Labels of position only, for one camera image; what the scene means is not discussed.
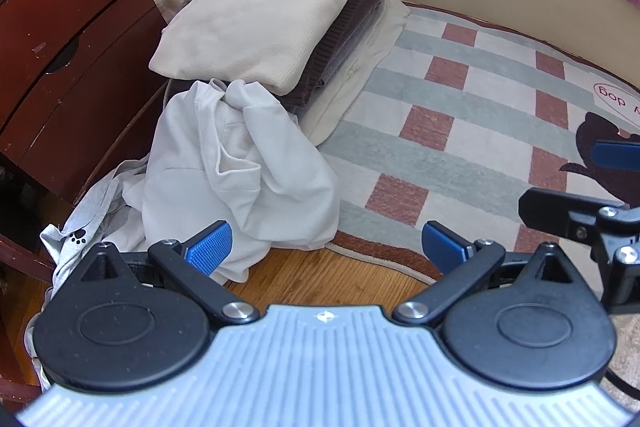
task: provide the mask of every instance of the wooden floor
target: wooden floor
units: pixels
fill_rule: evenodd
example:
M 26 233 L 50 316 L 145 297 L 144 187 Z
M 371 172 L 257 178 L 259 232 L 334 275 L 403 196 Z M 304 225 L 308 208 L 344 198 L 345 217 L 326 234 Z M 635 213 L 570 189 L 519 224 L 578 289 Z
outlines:
M 390 268 L 330 250 L 277 249 L 249 269 L 246 283 L 226 286 L 261 312 L 268 304 L 380 304 L 389 312 L 426 287 Z

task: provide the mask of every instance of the wooden dresser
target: wooden dresser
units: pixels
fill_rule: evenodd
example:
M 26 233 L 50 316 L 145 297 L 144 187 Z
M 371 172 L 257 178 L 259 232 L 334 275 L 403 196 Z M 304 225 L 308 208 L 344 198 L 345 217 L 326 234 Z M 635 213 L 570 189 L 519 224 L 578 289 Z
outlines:
M 148 62 L 163 27 L 152 0 L 0 0 L 0 166 L 75 204 L 144 156 L 162 110 L 166 79 Z M 0 230 L 0 268 L 47 283 L 53 265 Z M 0 323 L 0 397 L 25 402 L 34 390 L 14 385 L 5 356 L 7 340 L 21 347 L 12 320 Z

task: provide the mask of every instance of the white quilt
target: white quilt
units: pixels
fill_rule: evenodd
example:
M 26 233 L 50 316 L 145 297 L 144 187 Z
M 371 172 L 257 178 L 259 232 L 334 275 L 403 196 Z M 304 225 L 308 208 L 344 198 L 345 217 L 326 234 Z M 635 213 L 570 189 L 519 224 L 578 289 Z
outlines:
M 347 0 L 193 0 L 162 33 L 149 68 L 169 78 L 297 84 Z

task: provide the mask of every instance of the ribbed surface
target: ribbed surface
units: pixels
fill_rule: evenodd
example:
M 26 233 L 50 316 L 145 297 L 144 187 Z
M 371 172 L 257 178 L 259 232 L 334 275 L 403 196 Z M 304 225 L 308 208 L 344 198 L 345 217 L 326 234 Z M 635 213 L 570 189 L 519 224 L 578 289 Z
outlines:
M 225 223 L 187 250 L 185 259 L 206 275 L 211 275 L 231 252 L 231 227 Z
M 596 385 L 527 396 L 473 380 L 428 330 L 377 307 L 271 306 L 220 331 L 187 373 L 148 391 L 54 388 L 28 427 L 622 427 L 630 414 Z

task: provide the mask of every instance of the carpet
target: carpet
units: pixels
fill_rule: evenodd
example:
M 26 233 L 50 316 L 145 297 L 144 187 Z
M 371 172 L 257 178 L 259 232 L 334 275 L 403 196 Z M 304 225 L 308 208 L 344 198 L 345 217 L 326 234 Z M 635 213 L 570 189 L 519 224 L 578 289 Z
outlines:
M 433 283 L 441 275 L 422 253 L 420 229 L 436 219 L 511 251 L 556 241 L 599 294 L 588 247 L 525 227 L 518 198 L 535 186 L 639 206 L 640 176 L 598 168 L 590 149 L 597 139 L 640 141 L 640 94 L 524 36 L 411 12 L 390 55 L 318 148 L 341 199 L 329 248 Z M 640 315 L 615 322 L 612 367 L 638 385 Z

